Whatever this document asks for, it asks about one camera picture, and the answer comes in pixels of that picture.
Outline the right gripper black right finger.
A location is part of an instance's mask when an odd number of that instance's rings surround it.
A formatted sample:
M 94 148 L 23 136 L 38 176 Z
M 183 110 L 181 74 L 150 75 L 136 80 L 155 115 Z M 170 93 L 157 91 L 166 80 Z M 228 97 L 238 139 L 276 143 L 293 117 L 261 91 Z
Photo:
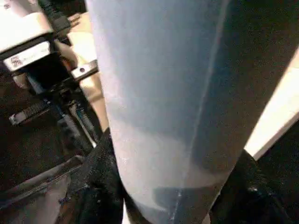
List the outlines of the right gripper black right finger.
M 213 224 L 293 224 L 254 158 L 243 151 L 209 216 Z

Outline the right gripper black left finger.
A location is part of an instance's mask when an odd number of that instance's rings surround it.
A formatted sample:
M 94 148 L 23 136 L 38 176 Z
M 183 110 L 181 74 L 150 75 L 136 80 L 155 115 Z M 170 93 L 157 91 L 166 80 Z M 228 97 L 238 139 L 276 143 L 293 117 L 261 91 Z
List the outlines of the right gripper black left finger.
M 76 200 L 74 224 L 122 223 L 124 190 L 109 128 L 88 154 L 70 184 L 67 198 Z

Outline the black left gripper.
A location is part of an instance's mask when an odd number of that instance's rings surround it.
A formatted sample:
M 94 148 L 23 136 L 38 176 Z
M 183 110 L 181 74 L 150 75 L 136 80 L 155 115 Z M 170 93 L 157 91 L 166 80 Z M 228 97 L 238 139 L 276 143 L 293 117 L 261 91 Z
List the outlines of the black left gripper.
M 100 140 L 100 122 L 80 85 L 97 73 L 96 60 L 78 64 L 67 45 L 33 39 L 0 52 L 0 65 L 37 102 L 10 114 L 12 126 L 22 126 L 50 113 L 69 149 L 93 149 Z

